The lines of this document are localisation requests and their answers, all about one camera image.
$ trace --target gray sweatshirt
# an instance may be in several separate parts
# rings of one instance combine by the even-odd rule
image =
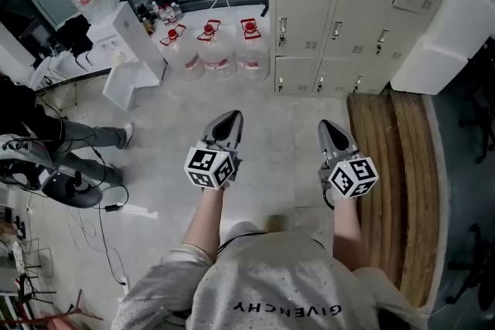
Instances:
[[[377,308],[427,329],[381,270],[351,273],[308,235],[269,233],[237,238],[216,263],[192,245],[171,250],[130,290],[111,328],[368,330],[379,329]]]

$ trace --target person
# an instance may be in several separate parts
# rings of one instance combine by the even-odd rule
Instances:
[[[335,200],[333,255],[304,233],[249,222],[219,246],[223,201],[223,190],[204,189],[182,245],[129,291],[112,330],[426,329],[370,267],[354,199]]]
[[[34,136],[44,142],[55,166],[67,165],[99,182],[122,184],[120,169],[79,158],[72,151],[90,146],[127,148],[134,133],[133,124],[126,124],[123,128],[92,128],[61,117],[47,116],[42,106],[36,106],[36,93],[28,87],[14,84],[7,76],[0,76],[0,103],[4,104],[0,135]],[[12,165],[15,161],[0,161],[2,176],[19,172],[22,164]]]

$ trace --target concrete floor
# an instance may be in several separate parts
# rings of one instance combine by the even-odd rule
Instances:
[[[166,74],[161,87],[137,92],[129,113],[102,95],[106,77],[78,83],[79,104],[64,112],[69,119],[92,126],[120,127],[129,121],[136,126],[128,150],[100,150],[107,163],[124,170],[131,197],[128,208],[141,208],[134,208],[133,213],[101,214],[118,277],[122,269],[112,248],[120,254],[132,286],[180,243],[200,194],[183,171],[187,152],[208,122],[232,109],[244,114],[239,146],[244,161],[237,181],[226,193],[222,233],[241,220],[263,227],[268,216],[287,212],[292,214],[293,226],[311,223],[312,231],[320,236],[332,226],[332,212],[323,202],[316,175],[323,161],[316,126],[328,118],[348,128],[345,101],[276,96],[272,78],[252,84],[240,77],[217,82],[205,75],[185,83]],[[77,154],[96,158],[90,149]],[[103,203],[123,199],[123,192],[114,189],[105,193]],[[19,193],[20,213],[26,213],[28,201],[29,194]],[[67,310],[82,288],[83,306],[105,320],[84,321],[95,330],[109,328],[124,290],[113,280],[103,253],[98,211],[79,213],[38,196],[32,196],[31,204],[30,233],[39,238],[40,247],[51,251],[51,258],[49,251],[43,252],[43,273],[49,277],[42,282],[57,291],[56,306]],[[144,210],[144,216],[143,212],[136,214],[139,210]],[[331,249],[331,242],[326,244]],[[50,310],[48,305],[41,308]]]
[[[456,79],[433,97],[440,135],[445,153],[449,195],[449,231],[445,266],[437,295],[431,330],[485,329],[495,326],[495,307],[481,311],[478,288],[469,289],[455,305],[446,305],[448,296],[456,295],[467,272],[447,269],[450,260],[473,259],[474,236],[469,233],[478,223],[484,239],[495,235],[495,152],[488,152],[482,164],[475,158],[481,154],[481,133],[478,127],[458,126],[460,118],[473,117],[468,102],[462,100],[466,88],[463,79]]]

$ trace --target blue floor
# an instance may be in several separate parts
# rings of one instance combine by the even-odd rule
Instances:
[[[465,91],[462,81],[454,80],[433,97],[445,152],[450,215],[445,267],[428,322],[430,330],[495,328],[495,304],[481,311],[477,287],[468,289],[455,305],[445,303],[468,274],[448,270],[447,263],[472,260],[474,234],[469,232],[470,226],[477,223],[483,238],[490,242],[495,235],[495,151],[488,151],[483,163],[475,163],[481,154],[480,128],[458,126],[460,118],[473,117],[470,104],[462,100]]]

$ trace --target white cube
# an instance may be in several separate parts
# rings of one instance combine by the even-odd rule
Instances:
[[[234,173],[234,163],[228,151],[190,148],[184,171],[194,185],[218,190]]]
[[[329,181],[344,198],[362,196],[378,180],[378,172],[370,157],[338,162]]]

